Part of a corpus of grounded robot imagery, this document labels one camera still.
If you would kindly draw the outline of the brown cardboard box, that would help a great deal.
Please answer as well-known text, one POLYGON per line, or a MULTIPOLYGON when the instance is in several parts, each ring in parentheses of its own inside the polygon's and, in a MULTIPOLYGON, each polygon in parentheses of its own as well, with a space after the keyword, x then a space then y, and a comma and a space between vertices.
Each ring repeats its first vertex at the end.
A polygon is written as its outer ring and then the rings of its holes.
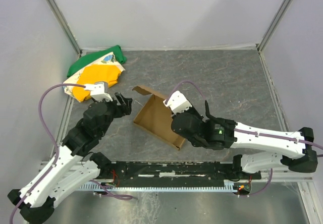
POLYGON ((132 90, 150 96, 134 118, 134 125, 179 151, 185 139, 171 129, 172 112, 164 106, 166 96, 144 85, 135 86, 132 90))

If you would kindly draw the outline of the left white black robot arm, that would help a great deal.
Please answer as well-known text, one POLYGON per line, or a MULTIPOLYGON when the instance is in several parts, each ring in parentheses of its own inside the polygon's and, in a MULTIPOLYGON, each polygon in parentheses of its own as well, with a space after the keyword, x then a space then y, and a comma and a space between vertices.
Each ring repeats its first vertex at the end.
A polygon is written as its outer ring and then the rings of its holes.
POLYGON ((8 198, 29 223, 44 223, 59 203, 84 183, 110 169, 111 161, 101 152, 69 177, 65 174, 99 144, 112 121, 131 114, 131 98, 121 93, 95 100, 65 136, 53 158, 41 172, 22 189, 13 189, 8 198))

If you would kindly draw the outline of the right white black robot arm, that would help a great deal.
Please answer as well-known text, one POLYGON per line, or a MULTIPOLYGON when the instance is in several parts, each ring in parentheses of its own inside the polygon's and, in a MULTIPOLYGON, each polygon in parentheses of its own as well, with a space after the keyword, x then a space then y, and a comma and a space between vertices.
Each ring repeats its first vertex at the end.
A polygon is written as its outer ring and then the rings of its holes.
POLYGON ((205 104, 207 120, 189 102, 168 106, 172 111, 171 129, 187 139, 192 146, 211 150, 249 148, 258 153, 234 156, 230 174, 240 178, 265 169, 287 166, 297 173, 313 173, 317 169, 318 154, 312 149, 312 128, 296 132, 282 132, 251 127, 234 120, 216 118, 205 104))

